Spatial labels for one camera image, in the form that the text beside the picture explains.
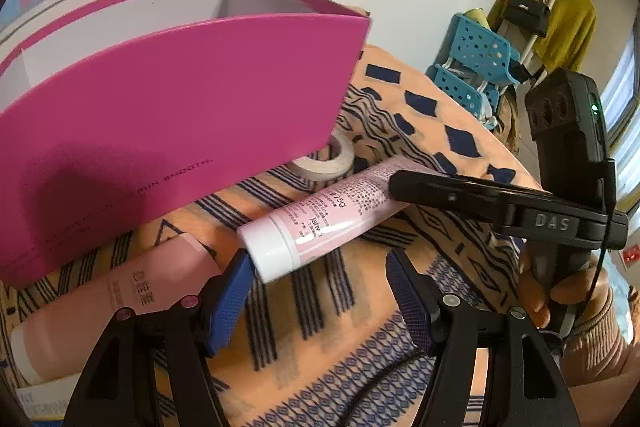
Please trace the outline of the person's sleeved right forearm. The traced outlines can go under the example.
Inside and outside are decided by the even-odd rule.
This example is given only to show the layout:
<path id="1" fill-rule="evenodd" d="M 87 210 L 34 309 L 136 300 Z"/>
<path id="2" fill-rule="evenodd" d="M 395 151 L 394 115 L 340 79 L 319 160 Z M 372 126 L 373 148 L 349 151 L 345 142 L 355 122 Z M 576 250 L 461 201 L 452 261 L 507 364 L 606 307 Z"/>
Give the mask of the person's sleeved right forearm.
<path id="1" fill-rule="evenodd" d="M 639 384 L 639 346 L 624 339 L 609 291 L 576 329 L 561 369 L 583 426 L 611 426 Z"/>

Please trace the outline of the person's right hand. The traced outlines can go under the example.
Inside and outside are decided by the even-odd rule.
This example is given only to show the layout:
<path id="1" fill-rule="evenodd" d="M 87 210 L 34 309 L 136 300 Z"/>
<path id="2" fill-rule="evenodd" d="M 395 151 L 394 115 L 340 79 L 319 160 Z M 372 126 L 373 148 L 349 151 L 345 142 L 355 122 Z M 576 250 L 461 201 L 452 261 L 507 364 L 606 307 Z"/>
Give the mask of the person's right hand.
<path id="1" fill-rule="evenodd" d="M 544 329 L 551 322 L 549 300 L 562 306 L 585 303 L 585 309 L 576 317 L 576 324 L 582 325 L 595 319 L 608 306 L 610 284 L 608 274 L 602 269 L 597 272 L 597 259 L 589 259 L 587 269 L 578 271 L 557 283 L 551 291 L 545 291 L 533 274 L 532 262 L 526 251 L 522 251 L 518 262 L 518 302 L 532 318 L 538 329 Z"/>

